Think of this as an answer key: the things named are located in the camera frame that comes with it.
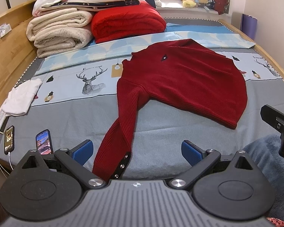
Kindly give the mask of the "dark red knit sweater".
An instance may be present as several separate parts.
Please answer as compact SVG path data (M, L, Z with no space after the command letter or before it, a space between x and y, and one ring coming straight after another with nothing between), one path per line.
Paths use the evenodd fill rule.
M118 118L95 157L93 173L120 177L132 150L137 112L149 100L235 129L247 106L245 80L233 61L192 39L154 43L122 62L117 82Z

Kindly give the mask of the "blue jeans leg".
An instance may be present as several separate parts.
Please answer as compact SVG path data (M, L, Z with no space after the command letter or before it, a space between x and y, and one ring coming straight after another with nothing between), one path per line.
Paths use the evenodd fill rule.
M275 190L275 202L268 217L284 221L284 158L279 155L281 139L268 135L243 148Z

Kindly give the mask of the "black smartphone right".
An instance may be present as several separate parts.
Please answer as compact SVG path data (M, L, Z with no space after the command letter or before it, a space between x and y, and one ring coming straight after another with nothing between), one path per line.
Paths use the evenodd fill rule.
M45 129L36 135L36 149L41 155L53 154L50 131Z

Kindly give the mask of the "black smartphone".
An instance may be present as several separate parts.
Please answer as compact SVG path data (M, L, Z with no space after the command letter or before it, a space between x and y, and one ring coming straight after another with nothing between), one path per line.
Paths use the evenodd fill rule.
M53 154L50 131L45 129L36 135L36 149L41 155Z
M4 132L4 154L8 155L13 152L14 144L14 126L10 126Z

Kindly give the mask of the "grey printed bed sheet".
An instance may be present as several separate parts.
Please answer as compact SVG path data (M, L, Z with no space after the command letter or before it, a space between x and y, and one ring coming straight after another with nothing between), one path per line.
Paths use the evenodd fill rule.
M10 117L15 128L15 148L4 154L0 137L0 159L16 165L36 147L36 135L48 129L54 150L71 148L90 139L98 150L106 132L118 117L116 84L122 62L133 52L163 41L191 38L231 59L246 83L247 106L232 130L197 114L182 111L156 100L148 101L137 113L132 156L126 179L169 177L188 168L180 145L189 140L200 147L229 154L266 135L273 128L260 117L263 105L284 112L284 80L262 56L254 43L218 23L168 24L164 33L91 43L88 47L37 59L24 79L41 79L36 99L24 116Z

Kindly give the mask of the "black smartphone left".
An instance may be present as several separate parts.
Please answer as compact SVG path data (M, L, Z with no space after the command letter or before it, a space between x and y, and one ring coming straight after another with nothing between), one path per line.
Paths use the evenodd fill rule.
M10 126L4 132L4 154L8 155L13 152L14 144L14 126Z

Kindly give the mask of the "small white cloth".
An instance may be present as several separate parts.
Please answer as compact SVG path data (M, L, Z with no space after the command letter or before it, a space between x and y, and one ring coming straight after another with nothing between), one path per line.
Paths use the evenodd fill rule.
M21 83L18 87L13 88L8 93L7 99L2 104L1 110L7 116L25 115L41 85L41 79L27 80Z

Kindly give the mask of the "purple rolled mat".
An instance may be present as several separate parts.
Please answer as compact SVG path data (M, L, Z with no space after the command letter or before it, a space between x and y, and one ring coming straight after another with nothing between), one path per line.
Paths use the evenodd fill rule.
M251 15L242 14L240 30L254 40L257 31L257 19Z

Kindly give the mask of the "cream folded blanket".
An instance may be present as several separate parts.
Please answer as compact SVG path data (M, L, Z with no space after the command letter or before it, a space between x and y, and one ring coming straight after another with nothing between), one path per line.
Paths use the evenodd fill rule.
M85 47L92 39L93 13L76 8L62 9L32 19L27 39L37 48L37 56L64 53Z

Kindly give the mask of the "bright red folded blanket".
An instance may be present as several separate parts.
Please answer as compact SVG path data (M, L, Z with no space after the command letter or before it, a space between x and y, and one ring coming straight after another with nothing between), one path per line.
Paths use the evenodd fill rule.
M166 22L145 1L139 5L115 7L97 12L91 22L95 42L104 43L129 36L161 33Z

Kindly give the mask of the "tissue pack on headboard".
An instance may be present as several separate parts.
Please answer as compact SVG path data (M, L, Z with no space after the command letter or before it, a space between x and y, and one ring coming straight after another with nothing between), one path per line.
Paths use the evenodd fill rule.
M10 24L2 24L0 26L0 39L2 37L4 37L5 35L7 35L9 32L11 32L12 28L11 28L11 25Z

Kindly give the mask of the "wooden bed frame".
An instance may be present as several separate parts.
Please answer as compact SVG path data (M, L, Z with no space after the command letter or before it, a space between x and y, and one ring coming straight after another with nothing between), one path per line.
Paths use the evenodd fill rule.
M36 0L29 0L0 15L0 25L11 25L11 32L0 39L0 107L9 91L30 63L36 58L36 48L27 39L28 23L33 18Z

